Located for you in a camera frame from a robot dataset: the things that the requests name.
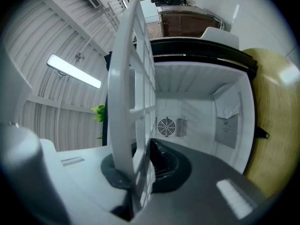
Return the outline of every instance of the fan grille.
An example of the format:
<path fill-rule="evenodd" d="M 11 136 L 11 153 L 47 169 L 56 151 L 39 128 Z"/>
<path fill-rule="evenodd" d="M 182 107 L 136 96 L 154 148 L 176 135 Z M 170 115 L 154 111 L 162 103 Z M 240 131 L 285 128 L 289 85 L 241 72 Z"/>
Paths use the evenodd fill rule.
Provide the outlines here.
<path fill-rule="evenodd" d="M 170 136 L 172 133 L 175 132 L 175 123 L 169 119 L 168 117 L 165 119 L 162 119 L 159 124 L 158 124 L 158 131 L 168 137 Z"/>

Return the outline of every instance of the white plastic grid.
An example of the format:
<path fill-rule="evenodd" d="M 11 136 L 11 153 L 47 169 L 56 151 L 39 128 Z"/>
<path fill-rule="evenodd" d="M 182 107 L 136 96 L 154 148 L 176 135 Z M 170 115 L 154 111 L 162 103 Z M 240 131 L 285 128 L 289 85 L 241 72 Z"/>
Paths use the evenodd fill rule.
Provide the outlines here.
<path fill-rule="evenodd" d="M 129 109 L 129 65 L 135 70 L 133 109 Z M 108 78 L 108 117 L 115 167 L 135 181 L 155 125 L 154 61 L 139 0 L 130 2 L 114 41 Z M 137 150 L 132 158 L 129 129 L 134 122 Z"/>

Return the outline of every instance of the wooden table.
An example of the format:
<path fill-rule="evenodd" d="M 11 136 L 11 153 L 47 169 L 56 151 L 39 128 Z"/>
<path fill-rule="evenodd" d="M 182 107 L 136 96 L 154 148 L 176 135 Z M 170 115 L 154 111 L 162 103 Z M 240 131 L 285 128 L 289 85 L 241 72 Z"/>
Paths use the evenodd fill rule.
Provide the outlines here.
<path fill-rule="evenodd" d="M 263 48 L 244 50 L 258 62 L 253 80 L 258 126 L 270 134 L 257 139 L 246 176 L 266 196 L 289 181 L 300 154 L 300 72 L 282 55 Z"/>

